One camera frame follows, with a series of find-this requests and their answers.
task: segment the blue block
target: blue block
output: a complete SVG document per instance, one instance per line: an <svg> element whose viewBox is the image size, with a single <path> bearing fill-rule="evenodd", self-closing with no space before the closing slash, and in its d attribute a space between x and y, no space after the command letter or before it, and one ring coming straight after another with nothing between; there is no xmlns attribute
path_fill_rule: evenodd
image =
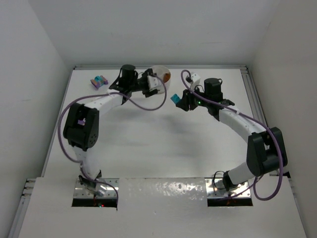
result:
<svg viewBox="0 0 317 238"><path fill-rule="evenodd" d="M171 100L173 101L173 103L178 103L180 101L180 98L177 94L174 94L172 97L171 97Z"/></svg>

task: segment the robotic arm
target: robotic arm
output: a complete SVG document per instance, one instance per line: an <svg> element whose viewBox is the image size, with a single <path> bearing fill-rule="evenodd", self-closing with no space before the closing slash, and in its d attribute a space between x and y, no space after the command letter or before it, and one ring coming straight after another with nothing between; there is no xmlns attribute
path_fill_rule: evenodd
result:
<svg viewBox="0 0 317 238"><path fill-rule="evenodd" d="M124 104L132 92L141 91L147 98L157 94L162 84L151 68L142 73L140 78L138 75L135 66L126 64L110 85L108 96L99 97L87 104L75 103L69 109L63 136L73 147L77 160L83 161L84 172L92 179L101 177L93 148L99 135L99 118L112 108Z"/></svg>
<svg viewBox="0 0 317 238"><path fill-rule="evenodd" d="M239 111L232 101L223 98L223 93L221 92L221 79L206 79L204 81L204 92L201 92L198 87L200 77L196 73L192 73L191 77L186 78L186 81L191 84L191 89L198 95ZM226 171L221 181L222 184L217 184L217 187L224 187L229 191L249 179L259 177L279 168L278 155L273 140L266 130L259 124L242 117L239 113L234 113L224 107L202 101L188 89L183 91L182 99L176 94L171 99L176 104L176 107L181 108L184 111L192 111L198 106L207 108L211 116L228 125L238 133L245 142L247 142L248 149L246 161L238 167ZM271 131L281 149L283 166L286 166L287 156L282 132L277 127L271 128Z"/></svg>

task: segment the table surface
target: table surface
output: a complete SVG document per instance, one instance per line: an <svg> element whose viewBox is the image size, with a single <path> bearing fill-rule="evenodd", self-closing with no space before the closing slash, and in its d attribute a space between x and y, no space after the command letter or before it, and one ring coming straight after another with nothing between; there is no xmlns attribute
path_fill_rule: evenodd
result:
<svg viewBox="0 0 317 238"><path fill-rule="evenodd" d="M181 95L184 89L180 71L171 69L168 98L174 93ZM209 77L222 78L224 97L251 115L240 70L191 71L201 76L202 83ZM105 86L96 91L91 78L103 75L112 81L117 74L118 70L74 70L63 107L80 96L105 92ZM144 99L136 93L132 98L154 107L163 95ZM120 178L118 211L71 207L79 168L65 158L55 136L45 176L37 179L20 238L305 237L287 179L271 201L253 199L252 207L207 207L203 177L245 161L247 145L204 108L184 112L168 99L160 110L146 112L128 102L100 120L96 148L103 176ZM67 150L74 155L69 146ZM277 177L265 176L259 193L269 195L276 183Z"/></svg>

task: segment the pink and teal object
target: pink and teal object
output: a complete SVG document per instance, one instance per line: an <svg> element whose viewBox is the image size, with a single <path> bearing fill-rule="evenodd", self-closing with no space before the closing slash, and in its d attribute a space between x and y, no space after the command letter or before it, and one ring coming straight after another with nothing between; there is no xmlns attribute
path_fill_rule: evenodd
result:
<svg viewBox="0 0 317 238"><path fill-rule="evenodd" d="M105 79L102 75L96 76L95 79L90 80L96 89L99 89L103 85L108 84L108 80Z"/></svg>

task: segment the white wall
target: white wall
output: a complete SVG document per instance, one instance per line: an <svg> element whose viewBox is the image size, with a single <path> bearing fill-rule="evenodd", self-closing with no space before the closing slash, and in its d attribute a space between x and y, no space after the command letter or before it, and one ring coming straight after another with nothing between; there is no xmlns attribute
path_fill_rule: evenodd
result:
<svg viewBox="0 0 317 238"><path fill-rule="evenodd" d="M29 0L75 64L248 64L278 0Z"/></svg>
<svg viewBox="0 0 317 238"><path fill-rule="evenodd" d="M27 0L0 1L0 238L41 175L69 71Z"/></svg>
<svg viewBox="0 0 317 238"><path fill-rule="evenodd" d="M265 117L282 129L304 225L317 237L317 1L282 0L253 76Z"/></svg>

